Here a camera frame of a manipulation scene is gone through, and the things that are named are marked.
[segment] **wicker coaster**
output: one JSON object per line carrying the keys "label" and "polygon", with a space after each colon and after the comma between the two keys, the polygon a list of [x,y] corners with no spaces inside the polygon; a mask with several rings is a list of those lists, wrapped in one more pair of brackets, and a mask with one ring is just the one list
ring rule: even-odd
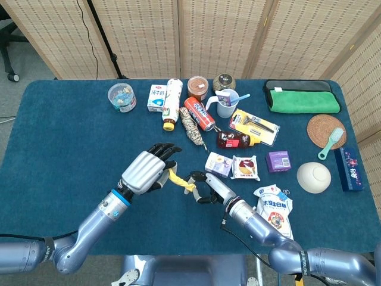
{"label": "wicker coaster", "polygon": [[339,142],[332,146],[331,150],[340,148],[346,142],[346,130],[338,119],[331,115],[319,114],[311,118],[307,125],[307,133],[313,143],[320,148],[324,148],[328,143],[329,135],[331,135],[334,128],[340,127],[344,130]]}

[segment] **white bottle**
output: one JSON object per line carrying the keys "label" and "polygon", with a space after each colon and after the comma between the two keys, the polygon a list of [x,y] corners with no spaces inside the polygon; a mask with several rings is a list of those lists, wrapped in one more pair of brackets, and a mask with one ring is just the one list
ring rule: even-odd
{"label": "white bottle", "polygon": [[165,131],[173,131],[174,124],[179,118],[180,96],[183,82],[180,79],[170,79],[167,83],[167,95],[163,105],[163,118]]}

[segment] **office chair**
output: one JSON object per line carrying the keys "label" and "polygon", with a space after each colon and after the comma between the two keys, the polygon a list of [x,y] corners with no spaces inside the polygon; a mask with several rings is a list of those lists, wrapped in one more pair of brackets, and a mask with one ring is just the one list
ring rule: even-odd
{"label": "office chair", "polygon": [[[11,17],[4,10],[4,8],[0,5],[0,21],[10,19]],[[27,38],[22,36],[11,35],[13,31],[17,28],[14,22],[0,29],[0,51],[2,55],[2,59],[4,61],[4,69],[5,72],[8,73],[8,79],[12,82],[18,82],[20,77],[18,74],[14,73],[12,69],[10,57],[8,55],[7,46],[10,42],[26,42],[28,43]]]}

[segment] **white bowl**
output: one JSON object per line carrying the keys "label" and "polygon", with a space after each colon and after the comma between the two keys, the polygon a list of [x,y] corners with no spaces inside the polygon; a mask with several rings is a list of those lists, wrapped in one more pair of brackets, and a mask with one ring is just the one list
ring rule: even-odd
{"label": "white bowl", "polygon": [[305,163],[296,174],[300,186],[312,194],[319,194],[331,183],[331,174],[326,166],[317,162]]}

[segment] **dark teal tablecloth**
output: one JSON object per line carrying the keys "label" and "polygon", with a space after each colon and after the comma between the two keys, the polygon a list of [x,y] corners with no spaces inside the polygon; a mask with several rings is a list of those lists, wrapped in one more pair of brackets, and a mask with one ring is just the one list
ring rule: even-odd
{"label": "dark teal tablecloth", "polygon": [[[147,110],[151,84],[165,85],[167,81],[126,80],[135,91],[138,104],[124,114],[116,112],[107,98],[108,89],[117,82],[120,81],[43,80],[28,86],[0,170],[0,233],[45,236],[76,229],[107,191],[115,187],[132,160],[156,142],[173,142],[183,148],[183,152],[173,156],[179,163],[180,176],[204,169],[207,153],[190,142],[182,124],[177,122],[174,132],[166,132],[161,114]],[[214,131],[202,133],[211,151],[227,157],[257,155],[260,182],[223,181],[252,205],[257,204],[252,192],[260,186],[277,184],[290,190],[293,235],[305,248],[373,251],[381,241],[381,227],[362,163],[364,191],[342,191],[332,152],[322,162],[332,174],[330,187],[319,195],[303,191],[296,171],[305,162],[318,161],[320,151],[306,131],[313,115],[270,112],[264,82],[237,80],[237,92],[251,94],[238,108],[280,125],[274,147],[260,144],[246,150],[221,150],[216,147]],[[342,91],[337,83],[330,84],[342,106],[335,116],[346,126],[346,145],[358,152]],[[182,102],[185,98],[186,80]],[[217,117],[216,106],[211,108],[211,115],[220,128],[228,130],[229,120]],[[288,150],[292,169],[268,173],[266,154],[281,150]],[[99,240],[92,254],[247,253],[238,240],[220,230],[222,215],[221,205],[196,204],[193,197],[185,196],[180,187],[169,182],[160,191],[135,197],[131,208]],[[250,240],[233,221],[228,224],[242,238]],[[261,253],[268,251],[255,241],[250,244]]]}

